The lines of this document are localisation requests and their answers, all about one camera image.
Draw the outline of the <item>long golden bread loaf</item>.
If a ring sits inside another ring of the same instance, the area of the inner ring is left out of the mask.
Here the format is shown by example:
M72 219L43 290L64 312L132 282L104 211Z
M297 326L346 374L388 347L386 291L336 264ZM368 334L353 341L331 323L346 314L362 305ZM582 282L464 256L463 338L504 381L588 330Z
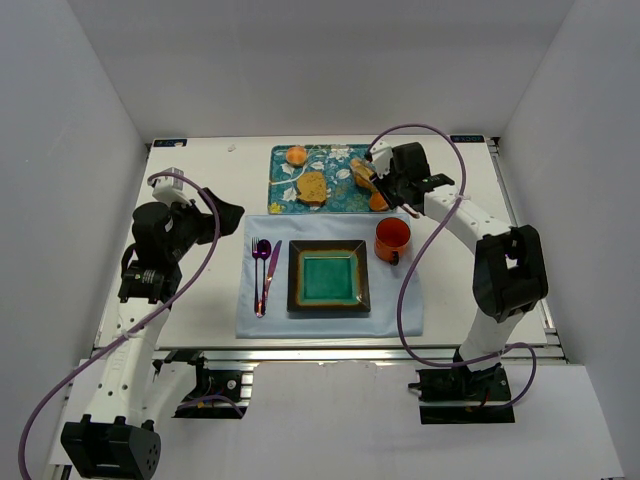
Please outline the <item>long golden bread loaf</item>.
M351 174L354 177L355 184L358 187L369 190L372 193L377 191L375 185L371 182L370 177L373 171L368 167L367 162L360 158L353 158L349 164Z

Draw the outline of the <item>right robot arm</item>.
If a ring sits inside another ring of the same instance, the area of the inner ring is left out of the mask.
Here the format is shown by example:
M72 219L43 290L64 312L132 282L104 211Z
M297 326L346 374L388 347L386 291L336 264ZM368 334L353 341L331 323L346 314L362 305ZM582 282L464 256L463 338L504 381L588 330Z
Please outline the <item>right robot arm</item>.
M480 375L500 363L515 326L548 294L540 236L490 215L444 174L433 174L417 142L396 147L377 141L367 158L372 183L390 208L425 216L474 254L472 292L477 312L452 366Z

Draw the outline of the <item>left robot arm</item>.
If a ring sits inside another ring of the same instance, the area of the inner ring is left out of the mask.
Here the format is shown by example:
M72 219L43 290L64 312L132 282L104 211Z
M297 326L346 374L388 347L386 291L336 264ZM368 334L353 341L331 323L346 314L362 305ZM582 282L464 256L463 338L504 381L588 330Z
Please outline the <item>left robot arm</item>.
M217 211L203 213L171 188L133 212L133 242L121 260L117 345L105 355L105 369L87 410L80 420L66 422L60 437L83 478L152 478L161 453L160 418L196 384L189 365L163 369L156 386L147 381L171 312L168 303L181 284L180 260L194 245L233 234L244 214L243 207L222 201L210 190L201 197Z

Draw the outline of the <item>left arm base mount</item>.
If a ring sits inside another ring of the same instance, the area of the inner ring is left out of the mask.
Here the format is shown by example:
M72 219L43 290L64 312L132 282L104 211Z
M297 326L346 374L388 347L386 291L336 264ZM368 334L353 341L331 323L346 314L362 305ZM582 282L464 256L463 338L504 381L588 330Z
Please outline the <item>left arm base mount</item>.
M243 389L248 386L245 382L248 371L216 366L198 350L173 350L152 364L156 376L166 365L189 367L189 383L193 388L180 401L174 418L240 419L247 410L249 396Z

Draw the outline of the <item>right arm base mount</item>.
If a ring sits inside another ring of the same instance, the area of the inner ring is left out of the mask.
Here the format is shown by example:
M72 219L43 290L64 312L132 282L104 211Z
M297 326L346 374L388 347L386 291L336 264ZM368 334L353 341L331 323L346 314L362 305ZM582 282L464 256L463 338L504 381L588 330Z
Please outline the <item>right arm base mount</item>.
M423 425L511 424L515 422L504 367L486 371L467 367L417 370L408 389L419 399Z

